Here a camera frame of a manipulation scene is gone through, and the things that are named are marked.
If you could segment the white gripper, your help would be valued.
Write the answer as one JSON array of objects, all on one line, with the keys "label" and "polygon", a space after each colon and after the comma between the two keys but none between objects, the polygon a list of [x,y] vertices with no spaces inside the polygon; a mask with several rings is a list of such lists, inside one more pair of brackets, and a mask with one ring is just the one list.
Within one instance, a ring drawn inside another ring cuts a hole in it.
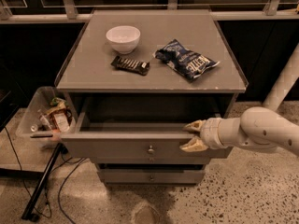
[{"label": "white gripper", "polygon": [[211,149],[224,149],[226,146],[219,138],[219,125],[221,118],[210,118],[207,120],[196,120],[188,123],[183,130],[190,133],[199,133],[194,136],[188,143],[181,145],[179,148],[185,152],[202,152]]}]

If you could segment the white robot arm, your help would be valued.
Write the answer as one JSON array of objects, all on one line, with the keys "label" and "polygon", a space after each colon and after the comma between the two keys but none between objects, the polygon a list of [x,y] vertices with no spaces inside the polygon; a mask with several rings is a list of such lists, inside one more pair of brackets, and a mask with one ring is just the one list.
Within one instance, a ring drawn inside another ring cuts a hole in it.
[{"label": "white robot arm", "polygon": [[257,152],[274,152],[277,147],[299,155],[299,125],[277,113],[278,107],[299,78],[299,45],[268,93],[263,106],[247,109],[239,118],[210,118],[189,123],[184,130],[194,137],[179,148],[201,152],[208,148],[239,147]]}]

